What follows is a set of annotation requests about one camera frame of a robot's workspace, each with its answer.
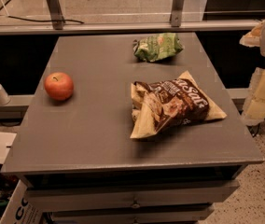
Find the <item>green jalapeno chip bag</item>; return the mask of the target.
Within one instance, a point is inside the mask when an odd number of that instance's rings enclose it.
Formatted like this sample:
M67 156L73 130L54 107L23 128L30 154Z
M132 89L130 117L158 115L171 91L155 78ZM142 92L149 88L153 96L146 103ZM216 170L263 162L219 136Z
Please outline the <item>green jalapeno chip bag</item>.
M162 33L137 40L133 46L133 54L141 61L154 63L174 57L183 49L177 34Z

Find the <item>brown and cream chip bag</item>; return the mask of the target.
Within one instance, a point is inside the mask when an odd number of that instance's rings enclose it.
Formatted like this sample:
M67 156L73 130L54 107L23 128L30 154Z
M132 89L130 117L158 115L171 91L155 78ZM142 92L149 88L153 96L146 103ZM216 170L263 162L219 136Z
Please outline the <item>brown and cream chip bag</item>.
M189 71L172 80L131 85L131 139L143 139L179 125L224 119L227 114L197 85Z

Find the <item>red apple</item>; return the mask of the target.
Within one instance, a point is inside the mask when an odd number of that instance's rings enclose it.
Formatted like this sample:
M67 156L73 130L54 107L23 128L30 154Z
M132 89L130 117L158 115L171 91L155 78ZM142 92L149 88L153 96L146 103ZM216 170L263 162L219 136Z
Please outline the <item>red apple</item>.
M57 101L64 101L72 96L74 82L67 74L55 72L45 78L44 88L50 98Z

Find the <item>grey drawer cabinet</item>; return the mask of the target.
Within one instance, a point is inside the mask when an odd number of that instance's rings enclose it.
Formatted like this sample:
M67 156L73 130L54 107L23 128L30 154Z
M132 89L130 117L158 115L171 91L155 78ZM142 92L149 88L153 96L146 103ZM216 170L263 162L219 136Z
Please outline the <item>grey drawer cabinet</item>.
M198 37L179 38L183 50L163 63L137 61L132 35L59 38L47 69L69 74L74 94L59 103L35 92L2 168L32 205L60 223L183 224L208 217L263 162ZM184 72L225 118L133 139L131 85Z

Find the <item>white cardboard box with lettering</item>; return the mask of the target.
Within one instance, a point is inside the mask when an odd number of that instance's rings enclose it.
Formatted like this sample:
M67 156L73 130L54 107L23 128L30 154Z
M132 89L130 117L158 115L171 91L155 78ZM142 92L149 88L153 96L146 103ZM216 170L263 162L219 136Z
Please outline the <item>white cardboard box with lettering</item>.
M39 224L42 212L25 199L26 190L26 185L19 181L0 219L0 224Z

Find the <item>metal frame rail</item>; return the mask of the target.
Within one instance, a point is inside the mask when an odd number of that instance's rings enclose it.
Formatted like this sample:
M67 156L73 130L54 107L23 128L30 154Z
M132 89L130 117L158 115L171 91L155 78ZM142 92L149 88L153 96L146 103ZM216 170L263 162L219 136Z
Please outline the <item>metal frame rail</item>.
M265 0L0 0L0 35L249 30Z

